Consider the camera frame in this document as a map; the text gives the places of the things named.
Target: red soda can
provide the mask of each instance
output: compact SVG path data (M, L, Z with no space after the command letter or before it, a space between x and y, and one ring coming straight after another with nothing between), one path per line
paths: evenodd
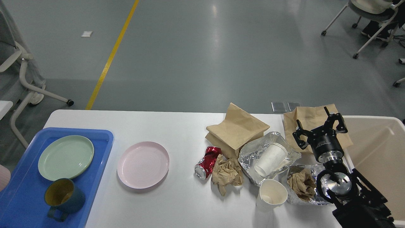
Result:
M205 150L204 157L194 166L194 173L201 180L205 180L214 168L218 155L221 153L221 148L209 146Z

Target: foil tray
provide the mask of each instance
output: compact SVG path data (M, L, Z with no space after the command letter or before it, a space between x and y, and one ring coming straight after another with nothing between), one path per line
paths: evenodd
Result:
M327 205L331 204L328 201L326 201L324 198L322 198L319 194L317 189L315 188L315 196L313 199L310 199L308 202L303 201L300 199L297 194L290 188L290 186L287 183L287 180L292 176L293 173L296 172L301 172L304 168L310 170L312 177L315 180L316 183L316 178L320 172L325 170L325 167L323 165L296 165L296 166L290 166L288 171L283 173L283 175L280 177L280 183L286 187L287 192L288 192L288 197L287 201L290 204L293 205ZM322 179L322 186L327 186L325 178ZM323 193L329 197L329 195L326 193L326 188L322 188Z
M287 163L284 166L280 167L279 169L271 172L268 176L262 177L255 171L253 167L258 162L263 152L272 143L278 143L285 147L285 149L287 150L287 157L286 157ZM296 152L292 147L290 147L279 132L272 131L266 134L265 136L253 140L244 145L239 153L238 161L242 166L243 172L250 179L250 181L254 185L259 186L260 185L259 183L263 179L273 179L279 173L282 173L285 170L287 170L288 167L299 158L301 158L301 154Z

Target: dark teal mug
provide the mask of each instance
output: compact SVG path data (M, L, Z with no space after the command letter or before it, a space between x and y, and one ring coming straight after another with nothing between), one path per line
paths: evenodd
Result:
M84 193L68 178L54 181L45 192L45 202L51 206L48 217L63 222L69 214L80 210L85 201ZM60 218L55 217L55 211L62 212Z

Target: pink plate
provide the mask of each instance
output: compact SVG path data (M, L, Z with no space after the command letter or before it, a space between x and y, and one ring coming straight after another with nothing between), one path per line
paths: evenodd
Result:
M122 183L144 189L161 181L169 170L169 154L155 142L140 142L130 146L118 162Z

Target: folded paper bag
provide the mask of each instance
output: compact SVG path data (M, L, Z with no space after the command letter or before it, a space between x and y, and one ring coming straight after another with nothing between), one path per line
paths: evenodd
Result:
M303 169L301 172L293 173L287 180L287 183L295 194L297 194L297 196L303 201L308 202L310 199L313 199L316 184L308 169Z
M270 126L230 103L225 119L217 125L207 126L205 137L214 146L220 147L226 158L238 158L246 143L263 136Z
M232 184L239 186L243 184L242 167L236 158L225 160L223 155L218 155L212 171L212 182L218 185L222 196L225 196L225 186Z
M323 125L328 118L328 115L325 112L324 107L327 107L330 113L338 113L336 106L334 104L324 105L319 107L296 107L292 112L284 113L284 132L286 134L286 140L288 144L296 151L302 153L312 153L311 147L307 146L305 150L302 150L297 143L295 142L292 133L296 131L297 120L300 120L303 129L312 130ZM335 121L333 127L336 129L338 122ZM349 137L348 133L337 134L337 139L340 142L340 145L343 149L348 146L353 145L352 140Z

